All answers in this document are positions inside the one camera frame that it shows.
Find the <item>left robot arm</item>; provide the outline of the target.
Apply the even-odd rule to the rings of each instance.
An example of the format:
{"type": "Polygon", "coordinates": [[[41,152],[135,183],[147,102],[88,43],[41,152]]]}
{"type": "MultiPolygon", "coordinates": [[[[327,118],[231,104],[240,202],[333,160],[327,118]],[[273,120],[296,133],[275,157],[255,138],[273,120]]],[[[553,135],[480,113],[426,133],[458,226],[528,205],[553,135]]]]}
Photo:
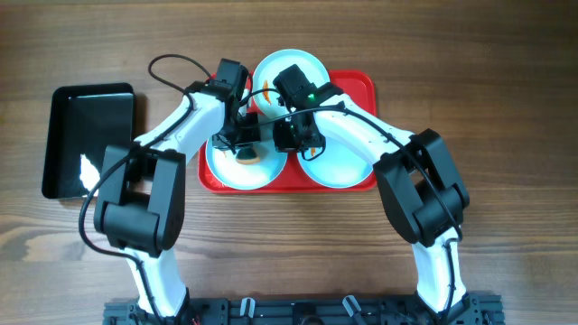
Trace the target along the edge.
{"type": "Polygon", "coordinates": [[[186,166],[213,135],[234,126],[247,93],[246,78],[195,81],[155,129],[105,151],[89,193],[97,201],[94,228],[107,237],[107,255],[131,267],[139,292],[133,323],[194,320],[173,250],[185,215],[186,166]]]}

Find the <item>light blue plate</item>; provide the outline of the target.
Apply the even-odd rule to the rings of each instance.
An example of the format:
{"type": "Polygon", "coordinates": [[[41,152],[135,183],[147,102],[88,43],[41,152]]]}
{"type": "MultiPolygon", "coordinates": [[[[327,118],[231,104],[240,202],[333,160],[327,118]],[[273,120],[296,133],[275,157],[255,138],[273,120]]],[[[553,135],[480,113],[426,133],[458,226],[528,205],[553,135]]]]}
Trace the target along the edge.
{"type": "MultiPolygon", "coordinates": [[[[253,73],[252,91],[274,88],[273,81],[278,74],[294,64],[317,87],[331,81],[329,72],[315,56],[307,51],[285,49],[268,55],[258,64],[253,73]]],[[[254,95],[252,100],[265,116],[274,118],[287,114],[287,109],[278,104],[278,98],[274,91],[265,91],[254,95]]]]}
{"type": "Polygon", "coordinates": [[[259,161],[245,165],[237,162],[236,156],[230,150],[216,149],[209,140],[205,156],[210,172],[218,181],[234,190],[257,190],[265,187],[281,174],[288,154],[277,152],[271,139],[257,142],[253,144],[253,148],[259,161]]]}
{"type": "Polygon", "coordinates": [[[325,151],[310,148],[297,154],[305,174],[321,186],[347,189],[361,184],[372,173],[372,168],[345,145],[332,138],[326,139],[325,151]]]}

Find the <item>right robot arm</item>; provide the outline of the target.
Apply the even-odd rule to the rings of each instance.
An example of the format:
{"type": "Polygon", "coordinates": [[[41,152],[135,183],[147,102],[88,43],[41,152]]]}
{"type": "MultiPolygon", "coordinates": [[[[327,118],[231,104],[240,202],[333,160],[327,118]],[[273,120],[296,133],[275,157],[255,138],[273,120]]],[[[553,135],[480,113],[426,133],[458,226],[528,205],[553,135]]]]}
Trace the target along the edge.
{"type": "Polygon", "coordinates": [[[389,223],[412,246],[417,294],[448,318],[466,292],[457,245],[470,196],[443,139],[431,129],[415,135],[388,125],[331,83],[275,88],[293,116],[313,119],[322,135],[372,166],[389,223]]]}

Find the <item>red plastic tray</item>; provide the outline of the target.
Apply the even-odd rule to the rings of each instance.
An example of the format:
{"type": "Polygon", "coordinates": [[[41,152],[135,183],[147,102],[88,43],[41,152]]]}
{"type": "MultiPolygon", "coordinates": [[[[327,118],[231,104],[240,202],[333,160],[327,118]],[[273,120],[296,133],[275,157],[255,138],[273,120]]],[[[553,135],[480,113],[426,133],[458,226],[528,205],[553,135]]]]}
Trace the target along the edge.
{"type": "MultiPolygon", "coordinates": [[[[353,101],[362,109],[375,116],[377,114],[377,100],[375,86],[371,78],[359,70],[330,70],[331,82],[342,88],[353,101]]],[[[287,193],[324,193],[324,192],[355,192],[371,190],[377,186],[372,167],[369,167],[369,176],[359,183],[345,189],[332,189],[322,186],[311,178],[298,163],[295,154],[290,153],[284,169],[271,183],[255,190],[236,190],[221,181],[210,171],[207,162],[206,145],[201,147],[198,158],[198,180],[208,191],[215,194],[287,194],[287,193]]]]}

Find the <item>orange green sponge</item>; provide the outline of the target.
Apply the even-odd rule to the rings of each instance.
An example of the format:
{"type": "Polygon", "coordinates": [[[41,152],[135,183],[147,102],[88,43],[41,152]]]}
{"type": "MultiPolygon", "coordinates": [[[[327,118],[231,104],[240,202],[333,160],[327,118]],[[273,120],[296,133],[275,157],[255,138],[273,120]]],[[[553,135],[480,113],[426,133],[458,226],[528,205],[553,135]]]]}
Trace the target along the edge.
{"type": "Polygon", "coordinates": [[[260,157],[253,146],[246,146],[240,148],[236,153],[236,162],[240,164],[250,165],[260,162],[260,157]]]}

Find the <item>black water basin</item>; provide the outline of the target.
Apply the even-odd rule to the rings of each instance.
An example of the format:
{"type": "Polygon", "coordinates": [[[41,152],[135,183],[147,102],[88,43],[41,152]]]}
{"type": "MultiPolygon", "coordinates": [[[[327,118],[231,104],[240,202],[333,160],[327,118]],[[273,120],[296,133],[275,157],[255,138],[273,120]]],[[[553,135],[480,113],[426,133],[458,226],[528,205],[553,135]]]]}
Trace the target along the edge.
{"type": "Polygon", "coordinates": [[[127,83],[61,87],[51,99],[42,177],[50,200],[86,196],[104,170],[110,144],[133,138],[135,92],[127,83]]]}

